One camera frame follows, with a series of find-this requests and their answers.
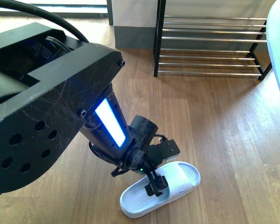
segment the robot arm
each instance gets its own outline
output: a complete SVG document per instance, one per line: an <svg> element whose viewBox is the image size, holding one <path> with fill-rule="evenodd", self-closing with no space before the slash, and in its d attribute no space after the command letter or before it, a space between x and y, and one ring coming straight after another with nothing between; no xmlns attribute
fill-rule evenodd
<svg viewBox="0 0 280 224"><path fill-rule="evenodd" d="M113 176L146 174L147 194L162 194L155 169L180 150L162 135L151 145L158 127L144 117L127 125L111 84L124 64L120 52L38 23L0 34L0 194L40 177L79 131Z"/></svg>

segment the circular hole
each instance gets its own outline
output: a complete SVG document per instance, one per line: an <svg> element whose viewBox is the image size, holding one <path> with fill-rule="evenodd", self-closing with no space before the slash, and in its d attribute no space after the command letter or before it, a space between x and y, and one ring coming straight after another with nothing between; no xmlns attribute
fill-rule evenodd
<svg viewBox="0 0 280 224"><path fill-rule="evenodd" d="M13 163L14 163L14 158L9 157L2 162L1 166L2 166L2 168L9 168L13 165Z"/></svg>
<svg viewBox="0 0 280 224"><path fill-rule="evenodd" d="M26 163L25 165L22 166L22 168L20 169L20 172L22 174L28 172L31 168L31 164L30 163Z"/></svg>
<svg viewBox="0 0 280 224"><path fill-rule="evenodd" d="M38 123L35 125L34 129L35 129L37 132L40 132L40 131L42 131L42 130L45 128L45 126L46 126L46 123L42 120L42 121L38 122Z"/></svg>
<svg viewBox="0 0 280 224"><path fill-rule="evenodd" d="M10 138L9 143L13 146L19 144L22 141L21 134L15 134L13 137Z"/></svg>
<svg viewBox="0 0 280 224"><path fill-rule="evenodd" d="M50 155L51 151L49 149L43 151L42 158L45 159Z"/></svg>
<svg viewBox="0 0 280 224"><path fill-rule="evenodd" d="M50 140L53 140L53 139L56 138L56 136L57 136L57 131L54 130L54 131L51 131L51 133L48 135L48 138L49 138Z"/></svg>

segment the wooden floor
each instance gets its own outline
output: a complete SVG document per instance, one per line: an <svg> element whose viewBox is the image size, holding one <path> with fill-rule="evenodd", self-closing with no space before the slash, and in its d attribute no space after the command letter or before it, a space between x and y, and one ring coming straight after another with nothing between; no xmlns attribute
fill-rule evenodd
<svg viewBox="0 0 280 224"><path fill-rule="evenodd" d="M35 19L0 18L0 32ZM70 20L92 42L114 48L107 20ZM144 217L120 209L142 176L113 178L80 133L34 183L0 197L0 224L280 224L280 92L274 73L250 78L152 76L152 51L121 49L113 81L128 123L142 115L174 139L201 184Z"/></svg>

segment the chrome rod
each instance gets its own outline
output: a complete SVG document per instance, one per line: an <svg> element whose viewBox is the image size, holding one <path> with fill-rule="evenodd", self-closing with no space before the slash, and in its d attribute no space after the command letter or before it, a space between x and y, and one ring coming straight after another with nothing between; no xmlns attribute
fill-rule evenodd
<svg viewBox="0 0 280 224"><path fill-rule="evenodd" d="M158 71L158 73L176 73L176 74L197 74L197 75L215 75L215 76L257 76L260 74L249 74L249 73L212 73L212 72L198 72L198 71Z"/></svg>
<svg viewBox="0 0 280 224"><path fill-rule="evenodd" d="M204 64L204 63L165 63L165 62L160 62L159 65L217 66L217 67L245 67L245 68L260 67L260 65L246 65L246 64Z"/></svg>
<svg viewBox="0 0 280 224"><path fill-rule="evenodd" d="M176 16L176 15L165 15L165 18L175 19L202 19L202 20L253 20L253 21L265 21L267 18L234 18L234 17L203 17L203 16Z"/></svg>
<svg viewBox="0 0 280 224"><path fill-rule="evenodd" d="M200 30L200 29L169 29L164 28L167 32L181 32L181 33L207 33L207 34L247 34L247 35L266 35L266 32L253 31L222 31L222 30Z"/></svg>
<svg viewBox="0 0 280 224"><path fill-rule="evenodd" d="M160 55L162 58L193 58L193 59L220 59L220 60L249 60L253 61L255 58L248 57L203 57L203 56L176 56L176 55Z"/></svg>
<svg viewBox="0 0 280 224"><path fill-rule="evenodd" d="M164 24L186 25L186 26L212 26L212 27L266 27L266 25L220 24L220 23L187 23L187 22L164 22Z"/></svg>
<svg viewBox="0 0 280 224"><path fill-rule="evenodd" d="M162 36L163 40L179 40L179 41L219 41L219 42L251 42L266 43L266 40L243 40L243 39L218 39L218 38L201 38L201 37L172 37Z"/></svg>
<svg viewBox="0 0 280 224"><path fill-rule="evenodd" d="M214 52L214 53L249 53L247 50L200 50L200 49L171 49L161 48L161 50L168 51L194 51L194 52Z"/></svg>

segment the metal shoe rack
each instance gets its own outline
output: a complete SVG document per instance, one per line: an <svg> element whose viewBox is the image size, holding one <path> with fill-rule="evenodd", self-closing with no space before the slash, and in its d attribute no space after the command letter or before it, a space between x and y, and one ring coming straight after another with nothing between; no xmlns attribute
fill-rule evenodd
<svg viewBox="0 0 280 224"><path fill-rule="evenodd" d="M261 81L272 68L271 63L263 68L255 55L258 44L266 44L266 40L262 40L266 35L265 18L171 16L165 15L165 7L166 0L158 0L154 39L154 77L165 73L195 76L249 76L258 77ZM182 47L161 48L162 41L166 41L171 46L180 46L182 43ZM187 46L193 46L194 42L197 43L198 48L206 45L216 47L188 49ZM218 49L224 44L227 46L248 44L250 49Z"/></svg>

